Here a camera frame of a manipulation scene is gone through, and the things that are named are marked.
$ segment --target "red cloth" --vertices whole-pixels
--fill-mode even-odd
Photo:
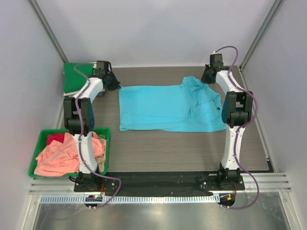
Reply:
[[[47,137],[47,145],[50,145],[53,140],[63,143],[64,142],[65,133],[56,133],[48,135]]]

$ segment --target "clothing pile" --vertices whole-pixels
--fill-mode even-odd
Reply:
[[[106,140],[93,132],[92,143],[99,171],[103,172],[106,161]],[[62,176],[75,173],[80,167],[77,146],[69,133],[48,135],[47,146],[36,160],[37,167],[34,173],[41,176]]]

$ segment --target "metal beam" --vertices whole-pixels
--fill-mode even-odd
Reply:
[[[275,0],[274,4],[272,5],[268,15],[266,16],[264,22],[262,23],[253,43],[251,44],[248,52],[246,53],[243,62],[240,66],[240,69],[244,69],[246,64],[248,63],[250,57],[252,56],[252,54],[254,53],[256,47],[258,46],[260,40],[263,38],[265,32],[268,30],[274,16],[276,15],[276,13],[278,12],[278,10],[280,9],[282,3],[284,2],[284,0]]]
[[[32,9],[34,10],[35,14],[37,15],[39,21],[41,22],[42,26],[44,27],[51,43],[55,47],[56,51],[60,55],[61,59],[64,63],[68,63],[68,59],[62,50],[61,46],[59,45],[59,42],[57,38],[55,37],[54,33],[52,32],[52,29],[47,22],[47,19],[45,18],[42,10],[40,9],[39,5],[37,4],[36,0],[28,0],[29,4],[31,5]]]

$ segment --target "salmon colored garment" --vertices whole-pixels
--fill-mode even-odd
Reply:
[[[103,157],[106,151],[106,140],[93,132],[94,156]],[[64,142],[52,141],[36,157],[37,167],[34,173],[41,176],[62,176],[79,170],[79,155],[72,135],[65,133]]]

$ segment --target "green basket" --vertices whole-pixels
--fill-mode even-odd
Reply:
[[[108,169],[108,160],[109,160],[109,149],[110,149],[110,140],[111,140],[111,131],[109,128],[94,128],[94,132],[97,135],[103,135],[106,139],[106,161],[105,161],[105,170],[103,172],[100,172],[101,175],[105,175],[107,173]],[[43,177],[40,175],[34,174],[34,170],[37,166],[37,160],[36,157],[39,155],[41,151],[46,147],[47,144],[47,137],[50,134],[57,134],[57,133],[68,133],[68,130],[66,129],[44,129],[40,132],[36,148],[34,151],[34,156],[32,158],[32,162],[29,169],[29,176],[30,177]],[[67,173],[63,176],[78,176],[77,173]]]

